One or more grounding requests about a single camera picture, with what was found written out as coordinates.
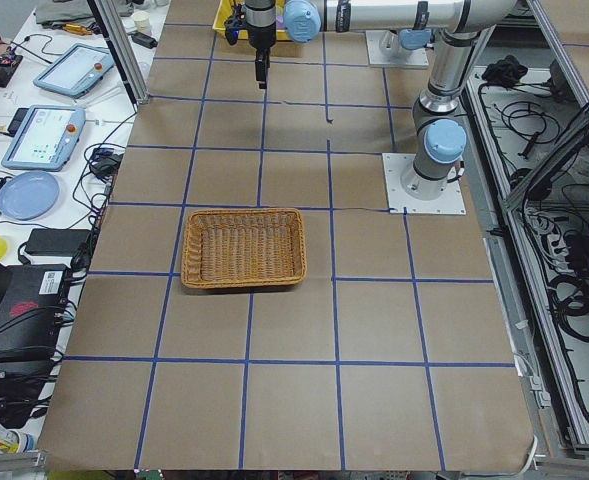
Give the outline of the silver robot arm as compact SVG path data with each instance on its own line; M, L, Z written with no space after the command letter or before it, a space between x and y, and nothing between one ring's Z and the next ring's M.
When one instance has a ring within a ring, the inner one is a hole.
M276 43L276 3L274 0L246 0L244 6L248 40L256 50L256 81L261 90L266 90L270 50Z
M435 32L429 81L413 107L417 152L400 175L409 195L433 200L467 143L463 128L449 115L495 25L514 6L513 1L287 1L283 26L298 43L327 31Z

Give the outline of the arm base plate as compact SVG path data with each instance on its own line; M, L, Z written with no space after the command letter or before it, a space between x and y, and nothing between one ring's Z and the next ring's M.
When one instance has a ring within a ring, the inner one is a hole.
M388 210L393 214L465 215L456 172L441 180L426 180L414 169L414 154L383 153Z
M426 46L431 43L431 29L368 30L365 35L370 66L428 68Z

